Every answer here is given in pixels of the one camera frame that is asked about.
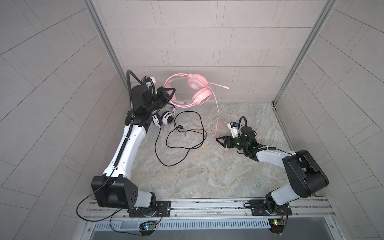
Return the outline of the pink headphones with cable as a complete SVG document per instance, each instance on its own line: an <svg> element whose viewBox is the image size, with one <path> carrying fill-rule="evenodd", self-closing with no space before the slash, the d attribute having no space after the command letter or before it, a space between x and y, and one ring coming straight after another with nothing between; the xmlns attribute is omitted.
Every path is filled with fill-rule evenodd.
<svg viewBox="0 0 384 240"><path fill-rule="evenodd" d="M195 106L200 106L207 102L211 96L214 96L217 112L218 112L218 118L216 121L216 126L213 130L213 133L215 136L218 136L218 127L219 127L219 120L220 120L220 109L218 105L218 101L216 98L216 95L210 85L222 87L224 89L229 90L230 88L227 86L210 83L207 81L207 79L201 75L198 74L184 74L184 73L178 73L170 76L164 83L164 87L167 89L173 88L171 86L171 83L176 80L186 79L188 86L193 89L196 93L192 97L192 102L190 104L185 104L184 102L179 102L176 100L176 97L173 96L170 100L170 103L175 105L176 107L187 109Z"/></svg>

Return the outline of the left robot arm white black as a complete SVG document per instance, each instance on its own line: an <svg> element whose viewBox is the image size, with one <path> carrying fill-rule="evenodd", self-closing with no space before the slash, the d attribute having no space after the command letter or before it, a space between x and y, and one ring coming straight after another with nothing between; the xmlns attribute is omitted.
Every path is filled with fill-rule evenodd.
<svg viewBox="0 0 384 240"><path fill-rule="evenodd" d="M127 70L130 111L126 117L124 133L116 153L100 176L92 179L91 187L99 207L126 209L151 217L157 212L156 195L143 192L131 181L132 167L140 144L147 134L153 115L164 108L174 96L174 88L156 88L152 79L139 80L132 87Z"/></svg>

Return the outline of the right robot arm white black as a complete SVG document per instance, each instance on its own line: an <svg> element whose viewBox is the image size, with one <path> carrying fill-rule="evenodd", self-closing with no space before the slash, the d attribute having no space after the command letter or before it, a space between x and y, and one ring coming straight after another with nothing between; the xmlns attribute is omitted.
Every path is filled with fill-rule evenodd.
<svg viewBox="0 0 384 240"><path fill-rule="evenodd" d="M289 182L266 194L264 210L269 215L277 215L282 206L305 199L329 185L328 177L308 151L286 152L259 144L251 127L232 127L230 136L216 138L216 141L224 148L241 150L251 160L269 163L286 171Z"/></svg>

